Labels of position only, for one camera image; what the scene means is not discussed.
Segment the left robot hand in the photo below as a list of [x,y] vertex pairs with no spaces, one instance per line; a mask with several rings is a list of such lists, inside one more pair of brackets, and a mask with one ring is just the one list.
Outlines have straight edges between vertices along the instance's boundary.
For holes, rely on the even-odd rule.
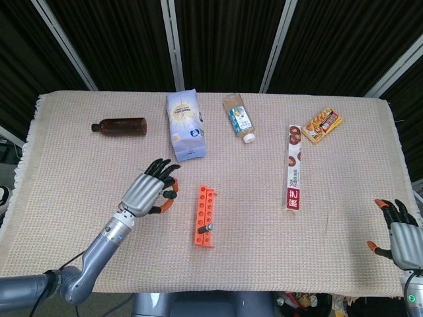
[[179,164],[171,164],[171,159],[154,160],[122,197],[121,212],[144,217],[170,209],[179,191],[178,181],[171,174],[179,168]]

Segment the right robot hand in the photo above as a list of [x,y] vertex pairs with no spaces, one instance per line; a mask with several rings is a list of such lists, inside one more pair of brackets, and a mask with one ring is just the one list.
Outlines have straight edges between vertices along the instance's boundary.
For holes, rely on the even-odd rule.
[[367,247],[374,254],[392,260],[403,271],[422,270],[422,227],[400,200],[392,203],[375,199],[375,203],[383,213],[390,248],[382,249],[370,240],[366,242]]

